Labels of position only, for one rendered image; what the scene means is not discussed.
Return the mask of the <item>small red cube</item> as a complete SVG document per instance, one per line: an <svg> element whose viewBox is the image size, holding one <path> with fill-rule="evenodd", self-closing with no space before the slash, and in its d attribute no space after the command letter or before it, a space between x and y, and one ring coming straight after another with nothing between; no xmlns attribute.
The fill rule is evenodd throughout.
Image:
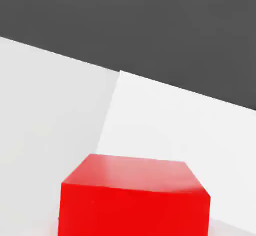
<svg viewBox="0 0 256 236"><path fill-rule="evenodd" d="M60 194L57 236L208 236L211 197L181 161L90 154Z"/></svg>

